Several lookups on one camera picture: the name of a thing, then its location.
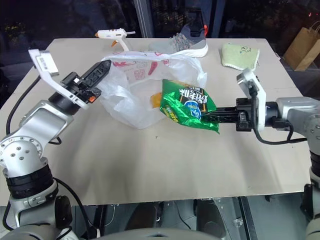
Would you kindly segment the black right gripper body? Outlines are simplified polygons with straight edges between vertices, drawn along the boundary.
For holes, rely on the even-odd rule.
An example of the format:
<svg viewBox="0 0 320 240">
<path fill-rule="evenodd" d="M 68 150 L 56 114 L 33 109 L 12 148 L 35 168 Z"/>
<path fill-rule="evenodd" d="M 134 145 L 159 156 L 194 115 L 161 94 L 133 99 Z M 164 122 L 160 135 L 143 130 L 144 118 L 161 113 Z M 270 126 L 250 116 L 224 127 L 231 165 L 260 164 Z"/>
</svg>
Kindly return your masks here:
<svg viewBox="0 0 320 240">
<path fill-rule="evenodd" d="M 258 104 L 256 99 L 237 98 L 236 110 L 238 120 L 236 122 L 237 132 L 256 132 L 258 130 Z"/>
</svg>

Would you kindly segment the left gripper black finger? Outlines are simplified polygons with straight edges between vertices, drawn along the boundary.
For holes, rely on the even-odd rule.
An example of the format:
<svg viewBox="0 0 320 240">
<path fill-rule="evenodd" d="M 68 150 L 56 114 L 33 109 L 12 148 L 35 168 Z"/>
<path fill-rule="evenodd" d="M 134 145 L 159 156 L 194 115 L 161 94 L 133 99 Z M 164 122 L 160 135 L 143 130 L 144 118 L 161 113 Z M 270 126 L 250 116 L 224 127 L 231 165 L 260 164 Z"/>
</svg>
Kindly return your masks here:
<svg viewBox="0 0 320 240">
<path fill-rule="evenodd" d="M 103 60 L 103 61 L 100 61 L 100 62 L 97 62 L 95 63 L 89 70 L 87 71 L 92 71 L 92 70 L 95 70 L 95 69 L 107 69 L 107 70 L 110 70 L 110 67 L 111 67 L 111 63 L 112 61 L 111 60 Z"/>
<path fill-rule="evenodd" d="M 107 74 L 108 69 L 97 68 L 92 71 L 87 71 L 82 77 L 82 83 L 87 88 L 95 87 Z"/>
</svg>

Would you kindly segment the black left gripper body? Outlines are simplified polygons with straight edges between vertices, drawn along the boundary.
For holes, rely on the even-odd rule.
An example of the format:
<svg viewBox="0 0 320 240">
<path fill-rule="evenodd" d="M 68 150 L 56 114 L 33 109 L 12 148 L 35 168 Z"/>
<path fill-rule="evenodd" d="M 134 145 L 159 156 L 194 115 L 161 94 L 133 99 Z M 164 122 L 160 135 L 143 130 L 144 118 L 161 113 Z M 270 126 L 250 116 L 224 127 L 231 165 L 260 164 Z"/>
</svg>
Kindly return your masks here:
<svg viewBox="0 0 320 240">
<path fill-rule="evenodd" d="M 80 100 L 86 104 L 92 104 L 102 92 L 99 88 L 97 88 L 97 85 L 95 87 L 87 88 L 82 83 L 82 77 L 76 72 L 71 72 L 60 83 L 65 89 L 70 91 L 76 97 L 80 98 Z"/>
</svg>

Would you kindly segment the green snack bag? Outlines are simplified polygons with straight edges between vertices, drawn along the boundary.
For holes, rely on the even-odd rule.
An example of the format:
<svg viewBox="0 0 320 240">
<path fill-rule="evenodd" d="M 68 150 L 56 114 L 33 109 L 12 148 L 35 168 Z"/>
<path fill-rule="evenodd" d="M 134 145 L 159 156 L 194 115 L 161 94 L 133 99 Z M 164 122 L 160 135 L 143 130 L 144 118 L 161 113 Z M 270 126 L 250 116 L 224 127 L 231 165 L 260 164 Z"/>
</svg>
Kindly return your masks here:
<svg viewBox="0 0 320 240">
<path fill-rule="evenodd" d="M 219 132 L 219 123 L 205 120 L 217 106 L 201 87 L 163 79 L 159 110 L 182 126 Z"/>
</svg>

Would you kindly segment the translucent white plastic bag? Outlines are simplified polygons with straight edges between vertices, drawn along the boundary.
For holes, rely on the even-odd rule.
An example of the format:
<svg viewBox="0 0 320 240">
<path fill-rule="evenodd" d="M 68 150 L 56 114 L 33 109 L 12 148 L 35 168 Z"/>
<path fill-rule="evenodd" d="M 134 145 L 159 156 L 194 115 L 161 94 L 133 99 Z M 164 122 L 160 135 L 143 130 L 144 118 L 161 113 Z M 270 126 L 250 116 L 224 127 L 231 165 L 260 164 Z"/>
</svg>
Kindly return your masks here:
<svg viewBox="0 0 320 240">
<path fill-rule="evenodd" d="M 113 53 L 107 76 L 98 84 L 100 101 L 116 120 L 136 129 L 145 129 L 164 114 L 153 107 L 152 96 L 162 92 L 164 79 L 204 88 L 207 73 L 198 59 L 154 51 Z"/>
</svg>

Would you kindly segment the brown paper bag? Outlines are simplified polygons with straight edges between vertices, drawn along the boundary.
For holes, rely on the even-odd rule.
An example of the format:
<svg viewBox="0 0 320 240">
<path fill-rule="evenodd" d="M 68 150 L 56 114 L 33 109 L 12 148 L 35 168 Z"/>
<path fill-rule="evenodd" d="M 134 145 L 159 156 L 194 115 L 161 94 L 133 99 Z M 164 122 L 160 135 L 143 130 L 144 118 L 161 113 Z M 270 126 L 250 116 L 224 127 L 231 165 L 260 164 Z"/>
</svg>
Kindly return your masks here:
<svg viewBox="0 0 320 240">
<path fill-rule="evenodd" d="M 284 60 L 294 71 L 305 71 L 320 54 L 320 20 L 302 27 L 284 53 Z"/>
</svg>

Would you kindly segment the white hot glue gun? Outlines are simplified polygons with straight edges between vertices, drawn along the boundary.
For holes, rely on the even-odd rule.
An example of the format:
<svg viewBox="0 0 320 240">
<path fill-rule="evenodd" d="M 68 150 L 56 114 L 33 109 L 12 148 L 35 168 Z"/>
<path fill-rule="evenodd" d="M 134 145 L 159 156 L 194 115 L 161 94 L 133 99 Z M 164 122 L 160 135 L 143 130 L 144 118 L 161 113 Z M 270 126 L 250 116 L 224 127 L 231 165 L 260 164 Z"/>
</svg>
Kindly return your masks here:
<svg viewBox="0 0 320 240">
<path fill-rule="evenodd" d="M 123 28 L 117 29 L 105 29 L 98 30 L 94 36 L 100 39 L 112 40 L 111 47 L 113 48 L 117 43 L 120 44 L 124 52 L 129 52 L 133 50 L 133 47 L 127 40 L 128 35 L 134 35 L 135 31 L 126 31 Z"/>
</svg>

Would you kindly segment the pale green folded towel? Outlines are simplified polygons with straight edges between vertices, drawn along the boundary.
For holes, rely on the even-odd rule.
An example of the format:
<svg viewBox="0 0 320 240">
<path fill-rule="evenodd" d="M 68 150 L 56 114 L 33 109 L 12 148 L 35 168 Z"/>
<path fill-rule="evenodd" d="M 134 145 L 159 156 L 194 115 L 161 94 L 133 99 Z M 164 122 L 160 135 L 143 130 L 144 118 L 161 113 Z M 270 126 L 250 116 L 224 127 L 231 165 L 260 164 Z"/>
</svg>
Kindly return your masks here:
<svg viewBox="0 0 320 240">
<path fill-rule="evenodd" d="M 260 57 L 260 49 L 233 43 L 225 43 L 221 53 L 221 64 L 239 71 L 254 71 Z"/>
</svg>

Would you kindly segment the orange snack packet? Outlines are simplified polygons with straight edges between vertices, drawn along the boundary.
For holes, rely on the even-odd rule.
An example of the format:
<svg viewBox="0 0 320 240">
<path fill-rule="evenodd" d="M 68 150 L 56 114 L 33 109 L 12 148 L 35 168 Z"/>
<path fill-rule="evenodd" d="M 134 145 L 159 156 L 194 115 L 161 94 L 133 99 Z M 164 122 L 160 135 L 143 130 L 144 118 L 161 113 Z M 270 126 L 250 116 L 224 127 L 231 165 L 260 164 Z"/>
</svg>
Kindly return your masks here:
<svg viewBox="0 0 320 240">
<path fill-rule="evenodd" d="M 150 104 L 153 109 L 159 108 L 161 106 L 161 101 L 162 101 L 162 92 L 155 93 L 150 97 Z"/>
</svg>

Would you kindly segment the grey knit sneaker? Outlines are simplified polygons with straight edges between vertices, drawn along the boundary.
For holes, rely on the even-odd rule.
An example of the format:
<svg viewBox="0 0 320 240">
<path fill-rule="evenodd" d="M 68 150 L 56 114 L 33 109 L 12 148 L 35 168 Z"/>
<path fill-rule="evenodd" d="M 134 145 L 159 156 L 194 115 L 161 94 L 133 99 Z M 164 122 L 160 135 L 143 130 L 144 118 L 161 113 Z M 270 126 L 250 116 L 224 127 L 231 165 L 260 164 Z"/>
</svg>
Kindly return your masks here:
<svg viewBox="0 0 320 240">
<path fill-rule="evenodd" d="M 203 58 L 209 50 L 205 33 L 203 27 L 192 28 L 190 24 L 186 24 L 172 37 L 150 43 L 148 50 L 159 54 Z"/>
</svg>

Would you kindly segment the dark rounded shape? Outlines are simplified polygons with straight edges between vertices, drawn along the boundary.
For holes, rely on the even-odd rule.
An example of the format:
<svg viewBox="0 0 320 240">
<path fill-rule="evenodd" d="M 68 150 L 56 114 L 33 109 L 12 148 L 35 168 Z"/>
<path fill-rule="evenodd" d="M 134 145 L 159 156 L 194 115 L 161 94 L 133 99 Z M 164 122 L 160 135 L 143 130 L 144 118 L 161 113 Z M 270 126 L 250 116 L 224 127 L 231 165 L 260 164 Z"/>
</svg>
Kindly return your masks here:
<svg viewBox="0 0 320 240">
<path fill-rule="evenodd" d="M 227 236 L 227 230 L 220 210 L 213 200 L 197 199 L 193 201 L 196 216 L 196 230 L 219 239 Z"/>
</svg>

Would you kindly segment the black table frame bar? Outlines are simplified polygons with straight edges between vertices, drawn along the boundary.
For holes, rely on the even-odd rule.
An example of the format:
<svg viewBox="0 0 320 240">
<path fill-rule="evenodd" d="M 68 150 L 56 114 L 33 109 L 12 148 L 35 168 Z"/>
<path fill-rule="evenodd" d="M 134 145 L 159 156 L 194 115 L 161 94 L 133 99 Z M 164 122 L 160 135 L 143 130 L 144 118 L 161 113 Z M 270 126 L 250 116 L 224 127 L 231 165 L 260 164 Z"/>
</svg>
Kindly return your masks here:
<svg viewBox="0 0 320 240">
<path fill-rule="evenodd" d="M 258 240 L 248 198 L 246 196 L 239 196 L 238 203 L 242 215 L 246 239 Z"/>
</svg>

